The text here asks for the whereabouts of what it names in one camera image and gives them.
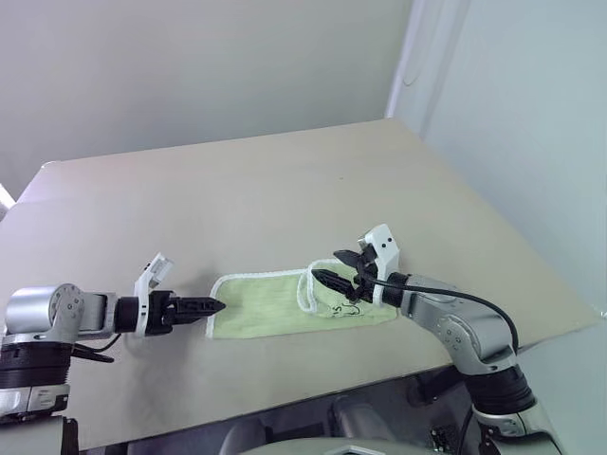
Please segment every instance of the gray floor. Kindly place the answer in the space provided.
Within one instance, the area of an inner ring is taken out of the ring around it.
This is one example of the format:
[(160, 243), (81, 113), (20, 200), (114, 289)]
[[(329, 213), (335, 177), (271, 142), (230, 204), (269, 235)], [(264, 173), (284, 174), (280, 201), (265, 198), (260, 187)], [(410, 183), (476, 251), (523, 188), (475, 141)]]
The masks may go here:
[[(407, 399), (407, 393), (416, 384), (415, 377), (410, 376), (317, 397), (248, 416), (134, 441), (129, 444), (127, 453), (129, 455), (216, 455), (234, 423), (238, 419), (250, 417), (258, 417), (266, 427), (272, 428), (274, 433), (322, 423), (325, 435), (329, 436), (329, 408), (341, 394), (355, 396), (371, 404), (399, 441), (433, 448), (430, 431), (433, 428), (452, 428), (457, 431), (468, 409), (469, 396), (460, 386), (430, 406), (413, 407)], [(476, 446), (476, 434), (478, 427), (473, 425), (469, 430), (467, 446)], [(88, 452), (88, 455), (104, 453), (103, 449)]]

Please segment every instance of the white wall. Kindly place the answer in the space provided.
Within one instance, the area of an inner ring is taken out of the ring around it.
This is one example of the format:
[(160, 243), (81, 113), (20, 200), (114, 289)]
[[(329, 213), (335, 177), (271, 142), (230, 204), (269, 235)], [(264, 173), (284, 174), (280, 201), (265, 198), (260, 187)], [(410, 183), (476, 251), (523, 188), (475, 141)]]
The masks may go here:
[(381, 118), (411, 1), (8, 0), (0, 182), (49, 160)]
[[(432, 3), (396, 116), (607, 311), (607, 3)], [(522, 358), (572, 454), (604, 451), (606, 349), (603, 324)]]

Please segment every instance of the light green cloth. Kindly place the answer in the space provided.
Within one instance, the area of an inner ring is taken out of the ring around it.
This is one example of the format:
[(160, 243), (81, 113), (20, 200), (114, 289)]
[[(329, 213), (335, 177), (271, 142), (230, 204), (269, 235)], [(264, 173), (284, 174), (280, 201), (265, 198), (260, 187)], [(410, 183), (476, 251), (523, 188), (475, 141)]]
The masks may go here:
[[(340, 275), (351, 278), (351, 267), (323, 264)], [(396, 309), (379, 308), (371, 303), (352, 305), (342, 294), (314, 283), (319, 304), (317, 315), (307, 314), (297, 303), (298, 281), (305, 272), (293, 270), (284, 275), (243, 274), (221, 278), (213, 287), (212, 297), (226, 308), (210, 318), (207, 337), (253, 338), (297, 334), (319, 330), (346, 329), (379, 324), (394, 319)]]

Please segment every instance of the beige tabletop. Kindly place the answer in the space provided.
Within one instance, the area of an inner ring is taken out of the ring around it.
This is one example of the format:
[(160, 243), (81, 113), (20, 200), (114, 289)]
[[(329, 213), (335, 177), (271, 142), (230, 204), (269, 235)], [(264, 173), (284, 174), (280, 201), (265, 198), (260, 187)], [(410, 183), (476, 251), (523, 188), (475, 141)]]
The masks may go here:
[[(19, 287), (132, 292), (158, 251), (164, 288), (300, 268), (387, 223), (404, 272), (502, 306), (523, 344), (599, 320), (491, 206), (396, 121), (108, 155), (44, 166), (0, 223), (0, 310)], [(127, 337), (114, 364), (74, 359), (65, 415), (81, 448), (262, 410), (449, 363), (406, 319), (208, 340), (205, 323)]]

